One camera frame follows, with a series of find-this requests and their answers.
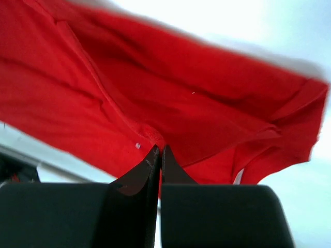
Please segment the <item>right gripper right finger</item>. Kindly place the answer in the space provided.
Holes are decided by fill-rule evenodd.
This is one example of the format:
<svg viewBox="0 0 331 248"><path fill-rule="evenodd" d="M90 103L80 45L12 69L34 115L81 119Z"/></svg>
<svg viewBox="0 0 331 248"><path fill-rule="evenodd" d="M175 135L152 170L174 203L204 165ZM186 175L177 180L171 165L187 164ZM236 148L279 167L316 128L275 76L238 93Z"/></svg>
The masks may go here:
<svg viewBox="0 0 331 248"><path fill-rule="evenodd" d="M263 185L198 184L162 155L163 247L293 247L280 200Z"/></svg>

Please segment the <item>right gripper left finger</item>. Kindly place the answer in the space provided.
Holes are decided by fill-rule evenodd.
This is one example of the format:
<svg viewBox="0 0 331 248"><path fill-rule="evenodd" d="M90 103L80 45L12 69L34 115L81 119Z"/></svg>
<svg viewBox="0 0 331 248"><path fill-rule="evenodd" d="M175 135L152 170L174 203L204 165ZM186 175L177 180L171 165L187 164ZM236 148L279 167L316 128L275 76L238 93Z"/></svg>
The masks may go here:
<svg viewBox="0 0 331 248"><path fill-rule="evenodd" d="M153 247L160 176L154 146L111 183L1 187L1 247Z"/></svg>

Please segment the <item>red t-shirt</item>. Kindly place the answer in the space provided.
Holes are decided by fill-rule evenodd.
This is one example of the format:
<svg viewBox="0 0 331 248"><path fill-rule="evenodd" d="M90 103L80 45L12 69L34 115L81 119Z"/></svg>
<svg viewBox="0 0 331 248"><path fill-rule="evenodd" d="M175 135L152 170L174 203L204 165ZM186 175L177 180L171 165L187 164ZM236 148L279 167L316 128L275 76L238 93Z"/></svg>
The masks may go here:
<svg viewBox="0 0 331 248"><path fill-rule="evenodd" d="M169 145L198 183L307 162L328 85L138 18L1 1L1 121L120 177Z"/></svg>

